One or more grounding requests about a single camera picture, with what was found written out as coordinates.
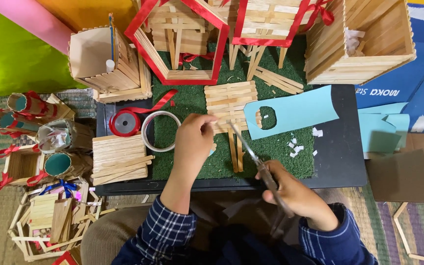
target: pink paper roll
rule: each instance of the pink paper roll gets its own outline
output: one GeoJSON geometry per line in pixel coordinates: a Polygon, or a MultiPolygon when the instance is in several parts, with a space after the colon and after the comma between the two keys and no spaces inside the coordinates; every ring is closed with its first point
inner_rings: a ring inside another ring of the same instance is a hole
{"type": "Polygon", "coordinates": [[[35,0],[0,0],[0,14],[68,55],[72,30],[35,0]]]}

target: blue ribbon bow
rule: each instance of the blue ribbon bow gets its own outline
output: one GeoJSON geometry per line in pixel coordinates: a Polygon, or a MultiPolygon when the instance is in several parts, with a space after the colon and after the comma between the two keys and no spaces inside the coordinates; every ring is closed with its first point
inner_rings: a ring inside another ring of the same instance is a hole
{"type": "Polygon", "coordinates": [[[58,188],[60,186],[63,186],[64,190],[65,190],[65,195],[66,198],[68,199],[69,197],[71,197],[71,192],[69,190],[76,190],[76,185],[73,183],[68,183],[65,182],[64,180],[60,180],[60,183],[54,184],[54,185],[50,185],[47,188],[45,188],[45,190],[43,190],[39,195],[44,195],[45,192],[58,188]]]}

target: hand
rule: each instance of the hand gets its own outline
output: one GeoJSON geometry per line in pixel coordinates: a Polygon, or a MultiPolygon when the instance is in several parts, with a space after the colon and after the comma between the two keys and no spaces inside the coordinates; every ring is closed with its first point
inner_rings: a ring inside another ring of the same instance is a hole
{"type": "Polygon", "coordinates": [[[176,133],[173,171],[194,182],[213,144],[212,115],[189,114],[176,133]]]}
{"type": "Polygon", "coordinates": [[[174,165],[160,201],[178,214],[189,213],[191,187],[213,144],[212,115],[190,114],[176,133],[174,165]]]}
{"type": "MultiPolygon", "coordinates": [[[[303,217],[307,217],[311,228],[332,231],[339,225],[338,219],[328,205],[311,189],[298,181],[278,160],[264,162],[269,172],[279,182],[278,193],[289,208],[303,217]]],[[[263,192],[266,202],[276,204],[270,190],[263,192]]]]}

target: scissors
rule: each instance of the scissors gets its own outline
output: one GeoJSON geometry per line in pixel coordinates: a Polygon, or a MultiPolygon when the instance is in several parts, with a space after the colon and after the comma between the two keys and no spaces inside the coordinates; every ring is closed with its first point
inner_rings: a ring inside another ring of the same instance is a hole
{"type": "Polygon", "coordinates": [[[253,159],[254,163],[256,164],[256,167],[258,168],[258,172],[261,176],[261,179],[264,181],[264,184],[266,184],[266,187],[268,187],[268,190],[271,190],[274,200],[276,201],[278,206],[284,211],[284,213],[286,213],[287,216],[293,216],[294,213],[279,195],[278,184],[274,181],[271,172],[269,172],[268,168],[266,168],[263,161],[253,152],[253,150],[251,150],[248,143],[241,137],[241,134],[235,129],[233,124],[230,121],[227,121],[227,123],[230,125],[230,127],[232,127],[233,131],[237,135],[237,139],[242,142],[248,153],[251,155],[251,158],[253,159]]]}

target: black table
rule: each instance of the black table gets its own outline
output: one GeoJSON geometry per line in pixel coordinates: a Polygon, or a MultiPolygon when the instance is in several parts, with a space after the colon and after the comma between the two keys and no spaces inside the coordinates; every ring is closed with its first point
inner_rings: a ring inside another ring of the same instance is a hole
{"type": "MultiPolygon", "coordinates": [[[[323,130],[323,137],[316,137],[314,149],[318,155],[314,157],[317,177],[303,179],[310,188],[336,188],[364,186],[367,183],[366,167],[359,131],[356,94],[353,85],[332,85],[333,107],[339,119],[317,124],[323,130]]],[[[108,126],[109,118],[116,110],[126,106],[152,107],[152,100],[122,101],[111,104],[97,104],[97,137],[112,135],[108,126]]],[[[154,124],[147,131],[149,139],[153,139],[154,124]]],[[[96,193],[99,196],[131,195],[161,193],[166,181],[154,181],[151,178],[152,168],[149,165],[148,177],[123,183],[99,185],[96,193]]],[[[246,179],[200,179],[192,186],[192,191],[212,190],[250,190],[262,189],[261,181],[246,179]]]]}

